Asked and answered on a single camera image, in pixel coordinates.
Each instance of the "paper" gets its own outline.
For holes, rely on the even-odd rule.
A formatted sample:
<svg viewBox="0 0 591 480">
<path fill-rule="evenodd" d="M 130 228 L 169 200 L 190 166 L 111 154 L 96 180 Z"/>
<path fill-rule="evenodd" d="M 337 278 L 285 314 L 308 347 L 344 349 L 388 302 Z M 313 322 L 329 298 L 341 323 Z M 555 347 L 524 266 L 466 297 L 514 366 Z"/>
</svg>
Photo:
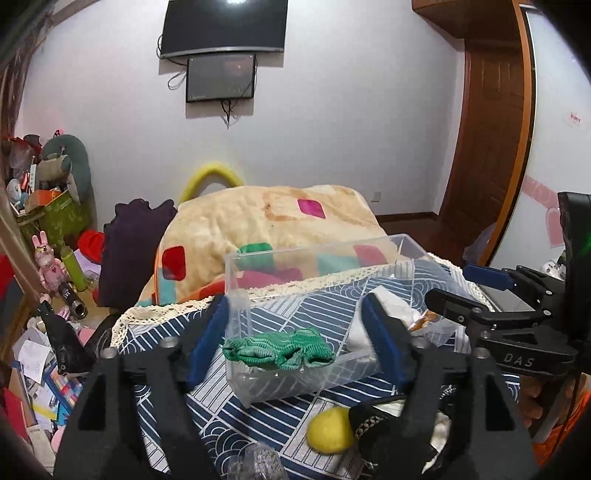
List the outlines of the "paper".
<svg viewBox="0 0 591 480">
<path fill-rule="evenodd" d="M 43 431 L 43 428 L 41 428 L 39 425 L 35 425 L 33 427 L 27 428 L 27 432 L 29 434 L 31 444 L 33 445 L 35 457 L 37 457 L 37 460 L 41 462 L 45 470 L 53 474 L 53 466 L 56 462 L 56 454 L 53 453 L 51 443 L 49 443 L 49 439 Z"/>
<path fill-rule="evenodd" d="M 40 343 L 41 345 L 45 346 L 51 346 L 49 343 L 49 338 L 45 333 L 41 333 L 36 328 L 28 328 L 12 346 L 14 358 L 18 358 L 18 354 L 21 352 L 22 345 L 26 340 L 31 340 L 35 343 Z"/>
<path fill-rule="evenodd" d="M 35 398 L 33 398 L 33 410 L 35 411 L 35 417 L 39 420 L 39 415 L 44 416 L 49 420 L 57 420 L 57 407 L 59 402 L 56 396 L 45 385 L 37 390 Z"/>
<path fill-rule="evenodd" d="M 22 373 L 31 380 L 41 383 L 45 361 L 49 352 L 51 352 L 51 348 L 48 346 L 25 340 L 22 344 L 21 351 L 18 353 L 18 361 L 22 365 Z"/>
</svg>

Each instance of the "screw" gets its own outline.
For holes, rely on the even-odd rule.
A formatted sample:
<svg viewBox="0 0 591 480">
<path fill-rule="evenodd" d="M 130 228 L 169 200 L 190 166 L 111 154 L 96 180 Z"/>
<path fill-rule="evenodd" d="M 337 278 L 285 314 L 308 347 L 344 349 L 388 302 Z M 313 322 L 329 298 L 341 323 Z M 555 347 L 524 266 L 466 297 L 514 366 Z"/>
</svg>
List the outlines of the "screw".
<svg viewBox="0 0 591 480">
<path fill-rule="evenodd" d="M 489 358 L 491 353 L 486 348 L 477 346 L 472 351 L 472 355 L 474 355 L 476 358 L 479 358 L 480 360 L 484 360 L 485 358 Z"/>
<path fill-rule="evenodd" d="M 115 358 L 118 354 L 119 354 L 119 352 L 117 351 L 117 349 L 110 346 L 110 347 L 103 349 L 103 351 L 100 353 L 100 357 L 101 358 Z"/>
<path fill-rule="evenodd" d="M 178 337 L 164 337 L 158 342 L 162 348 L 175 348 L 179 343 Z"/>
<path fill-rule="evenodd" d="M 421 350 L 427 348 L 429 346 L 429 342 L 427 342 L 423 337 L 414 337 L 411 340 L 413 347 L 419 348 Z"/>
</svg>

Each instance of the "pink bunny figurine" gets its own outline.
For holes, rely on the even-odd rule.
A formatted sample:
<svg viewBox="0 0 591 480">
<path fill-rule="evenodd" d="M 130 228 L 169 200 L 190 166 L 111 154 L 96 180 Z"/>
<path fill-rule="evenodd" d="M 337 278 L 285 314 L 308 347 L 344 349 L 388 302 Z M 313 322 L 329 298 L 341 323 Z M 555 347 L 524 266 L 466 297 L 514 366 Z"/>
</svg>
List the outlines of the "pink bunny figurine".
<svg viewBox="0 0 591 480">
<path fill-rule="evenodd" d="M 39 280 L 44 288 L 57 294 L 57 287 L 60 283 L 68 280 L 66 266 L 61 260 L 53 255 L 53 249 L 47 242 L 47 235 L 44 231 L 32 237 L 35 246 L 35 262 L 39 266 Z"/>
</svg>

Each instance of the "green stuffed animal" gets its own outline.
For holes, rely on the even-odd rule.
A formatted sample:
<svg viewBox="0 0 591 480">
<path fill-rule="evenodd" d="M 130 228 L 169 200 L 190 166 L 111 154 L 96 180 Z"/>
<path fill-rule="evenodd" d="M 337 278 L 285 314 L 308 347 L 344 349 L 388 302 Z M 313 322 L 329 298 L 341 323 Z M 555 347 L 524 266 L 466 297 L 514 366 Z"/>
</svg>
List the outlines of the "green stuffed animal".
<svg viewBox="0 0 591 480">
<path fill-rule="evenodd" d="M 63 180 L 76 203 L 85 202 L 90 195 L 90 166 L 84 144 L 74 135 L 59 135 L 41 150 L 41 162 L 35 173 L 35 188 Z"/>
</svg>

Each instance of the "baseboard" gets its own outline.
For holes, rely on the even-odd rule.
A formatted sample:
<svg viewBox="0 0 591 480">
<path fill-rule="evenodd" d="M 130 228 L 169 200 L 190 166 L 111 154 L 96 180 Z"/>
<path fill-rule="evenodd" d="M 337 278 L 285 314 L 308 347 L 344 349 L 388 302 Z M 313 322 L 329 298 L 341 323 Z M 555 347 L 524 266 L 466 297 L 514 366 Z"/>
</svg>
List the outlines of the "baseboard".
<svg viewBox="0 0 591 480">
<path fill-rule="evenodd" d="M 375 217 L 380 225 L 382 223 L 402 222 L 405 220 L 437 220 L 437 214 L 435 212 L 393 213 L 391 215 L 376 215 Z"/>
</svg>

